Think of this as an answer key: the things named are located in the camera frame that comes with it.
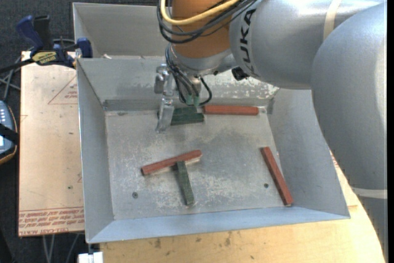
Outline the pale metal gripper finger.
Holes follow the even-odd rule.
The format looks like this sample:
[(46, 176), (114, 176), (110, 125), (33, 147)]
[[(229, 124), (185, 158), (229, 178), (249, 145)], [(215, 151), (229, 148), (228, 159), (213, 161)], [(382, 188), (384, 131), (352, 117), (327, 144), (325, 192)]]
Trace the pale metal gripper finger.
[(156, 132), (164, 132), (171, 125), (174, 109), (175, 108), (170, 100), (161, 101)]

